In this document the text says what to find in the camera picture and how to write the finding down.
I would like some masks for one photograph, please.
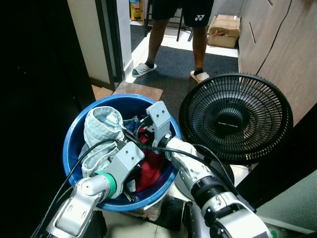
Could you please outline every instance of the blue plastic basin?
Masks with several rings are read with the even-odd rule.
[[[88,111],[95,107],[110,106],[117,109],[123,119],[130,119],[135,115],[145,115],[145,109],[155,103],[154,100],[136,95],[136,94],[117,94],[103,99],[100,99],[87,108],[85,108],[74,120],[70,126],[63,148],[63,165],[66,175],[69,174],[78,160],[81,148],[85,144],[84,140],[84,123]],[[170,131],[172,135],[181,137],[181,133],[177,126],[176,121],[171,116]],[[131,211],[141,207],[145,207],[158,198],[160,198],[170,187],[177,174],[177,170],[169,164],[160,178],[151,187],[136,193],[138,200],[135,203],[130,203],[124,195],[119,196],[116,199],[107,199],[98,205],[99,208],[109,211]],[[82,172],[80,166],[78,166],[74,174],[70,177],[69,183],[75,184],[82,178]]]

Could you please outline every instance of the slipper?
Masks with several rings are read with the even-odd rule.
[[[194,70],[190,72],[190,76],[193,77],[194,80],[196,80],[198,83],[203,82],[204,80],[209,78],[209,74],[207,74],[206,72],[202,72],[200,74],[197,74],[196,76],[194,75]]]
[[[141,77],[144,74],[155,70],[158,66],[154,64],[153,68],[149,68],[145,63],[140,63],[137,67],[132,70],[132,76],[137,78]]]

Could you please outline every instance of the fan logo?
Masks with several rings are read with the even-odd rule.
[[[228,126],[233,126],[233,127],[235,127],[235,128],[238,128],[237,125],[232,125],[232,124],[223,123],[223,122],[218,122],[218,123],[221,124],[221,125],[228,125]]]
[[[195,21],[201,21],[204,16],[205,15],[197,15],[197,17],[195,17]]]

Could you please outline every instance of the black fan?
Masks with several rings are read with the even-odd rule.
[[[179,122],[189,143],[208,147],[223,162],[247,165],[285,144],[293,115],[273,84],[253,75],[227,73],[200,83],[186,96]]]

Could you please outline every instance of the floor mat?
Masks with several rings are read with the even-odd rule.
[[[137,78],[134,83],[162,89],[160,99],[179,124],[180,105],[189,91],[197,85],[189,75],[195,65],[193,52],[161,46],[155,63],[158,65],[156,70]],[[238,58],[212,54],[205,56],[204,71],[210,77],[238,70]]]
[[[131,30],[131,52],[133,52],[144,38],[144,26],[130,25]]]

